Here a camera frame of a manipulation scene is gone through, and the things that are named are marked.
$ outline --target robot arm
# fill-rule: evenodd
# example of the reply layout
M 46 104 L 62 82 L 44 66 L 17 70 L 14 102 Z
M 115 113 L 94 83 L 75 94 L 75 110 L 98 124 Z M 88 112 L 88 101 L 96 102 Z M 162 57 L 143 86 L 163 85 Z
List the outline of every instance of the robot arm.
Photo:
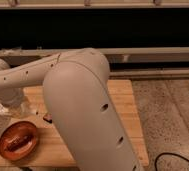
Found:
M 83 49 L 1 71 L 0 89 L 43 83 L 47 110 L 82 171 L 143 171 L 109 97 L 108 76 L 104 55 Z
M 0 59 L 0 70 L 9 68 L 9 65 Z M 23 98 L 24 93 L 20 88 L 0 90 L 0 102 L 5 107 L 18 107 L 23 101 Z

